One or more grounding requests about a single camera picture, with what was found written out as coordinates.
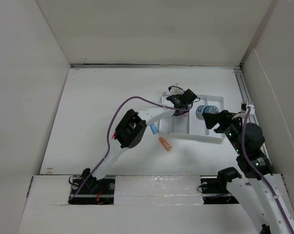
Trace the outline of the white plastic organizer tray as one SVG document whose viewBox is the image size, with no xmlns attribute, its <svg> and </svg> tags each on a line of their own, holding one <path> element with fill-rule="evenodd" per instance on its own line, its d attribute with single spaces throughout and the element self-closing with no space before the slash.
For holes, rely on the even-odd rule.
<svg viewBox="0 0 294 234">
<path fill-rule="evenodd" d="M 219 111 L 222 111 L 224 109 L 223 97 L 199 94 L 197 96 L 200 98 L 200 101 L 194 102 L 188 117 L 178 116 L 161 119 L 158 125 L 160 133 L 182 139 L 222 143 L 225 135 L 214 132 L 217 126 L 207 129 L 204 119 L 199 120 L 196 118 L 196 109 L 200 105 L 214 105 L 219 108 Z"/>
</svg>

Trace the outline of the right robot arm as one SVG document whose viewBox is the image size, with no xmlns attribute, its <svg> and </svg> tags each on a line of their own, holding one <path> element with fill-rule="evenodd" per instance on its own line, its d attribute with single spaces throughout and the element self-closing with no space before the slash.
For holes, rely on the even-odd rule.
<svg viewBox="0 0 294 234">
<path fill-rule="evenodd" d="M 262 129 L 247 121 L 250 110 L 241 113 L 203 113 L 207 129 L 225 134 L 238 154 L 239 169 L 218 171 L 212 187 L 230 193 L 248 214 L 259 234 L 294 234 L 294 219 L 276 187 L 273 167 L 261 150 L 265 142 Z"/>
</svg>

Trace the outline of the orange correction tape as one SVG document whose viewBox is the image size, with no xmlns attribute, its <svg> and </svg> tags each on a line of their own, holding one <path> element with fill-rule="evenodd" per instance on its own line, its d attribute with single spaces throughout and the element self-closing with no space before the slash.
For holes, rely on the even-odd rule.
<svg viewBox="0 0 294 234">
<path fill-rule="evenodd" d="M 159 137 L 159 142 L 162 144 L 162 146 L 169 152 L 171 151 L 172 147 L 171 145 L 163 138 Z"/>
</svg>

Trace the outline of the blue correction tape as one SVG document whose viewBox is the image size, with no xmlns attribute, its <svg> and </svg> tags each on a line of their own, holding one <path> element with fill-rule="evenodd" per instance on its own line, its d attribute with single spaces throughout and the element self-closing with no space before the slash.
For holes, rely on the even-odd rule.
<svg viewBox="0 0 294 234">
<path fill-rule="evenodd" d="M 150 128 L 151 128 L 151 131 L 152 131 L 152 133 L 153 133 L 154 135 L 156 135 L 156 134 L 159 133 L 159 130 L 158 130 L 158 128 L 156 127 L 155 124 L 151 124 L 151 125 L 150 125 Z"/>
</svg>

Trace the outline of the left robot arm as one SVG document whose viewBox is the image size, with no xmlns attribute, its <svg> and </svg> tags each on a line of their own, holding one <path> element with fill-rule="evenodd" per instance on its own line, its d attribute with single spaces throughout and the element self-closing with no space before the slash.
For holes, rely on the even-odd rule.
<svg viewBox="0 0 294 234">
<path fill-rule="evenodd" d="M 88 193 L 95 193 L 110 167 L 127 150 L 136 147 L 142 140 L 145 130 L 151 124 L 168 117 L 178 117 L 188 113 L 195 100 L 199 97 L 190 89 L 166 97 L 162 102 L 155 103 L 139 96 L 126 99 L 113 115 L 106 134 L 107 152 L 93 169 L 85 169 L 81 175 L 82 186 Z M 111 133 L 112 125 L 121 108 L 129 101 L 139 99 L 152 105 L 142 111 L 129 109 Z"/>
</svg>

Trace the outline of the blue putty jar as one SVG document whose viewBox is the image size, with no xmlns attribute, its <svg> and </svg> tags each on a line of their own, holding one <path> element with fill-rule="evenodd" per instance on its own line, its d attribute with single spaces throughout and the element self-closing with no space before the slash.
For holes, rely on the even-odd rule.
<svg viewBox="0 0 294 234">
<path fill-rule="evenodd" d="M 219 113 L 219 108 L 214 105 L 200 105 L 196 109 L 196 118 L 199 120 L 202 120 L 204 113 L 217 114 L 217 113 Z"/>
</svg>

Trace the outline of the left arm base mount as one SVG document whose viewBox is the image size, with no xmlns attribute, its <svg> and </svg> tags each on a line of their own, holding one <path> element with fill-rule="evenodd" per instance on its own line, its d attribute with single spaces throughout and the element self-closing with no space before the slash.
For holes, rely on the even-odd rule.
<svg viewBox="0 0 294 234">
<path fill-rule="evenodd" d="M 91 176 L 81 186 L 89 173 L 90 169 L 87 168 L 82 175 L 69 177 L 68 182 L 71 185 L 71 190 L 68 203 L 71 205 L 113 205 L 115 176 L 108 176 L 101 180 L 96 180 Z"/>
</svg>

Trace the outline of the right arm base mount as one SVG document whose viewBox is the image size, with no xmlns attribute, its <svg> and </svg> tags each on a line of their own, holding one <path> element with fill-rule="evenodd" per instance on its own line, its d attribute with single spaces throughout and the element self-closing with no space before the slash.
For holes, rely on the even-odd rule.
<svg viewBox="0 0 294 234">
<path fill-rule="evenodd" d="M 227 190 L 227 184 L 233 179 L 241 179 L 234 167 L 218 171 L 217 176 L 202 176 L 197 191 L 202 194 L 204 205 L 238 204 L 237 199 Z"/>
</svg>

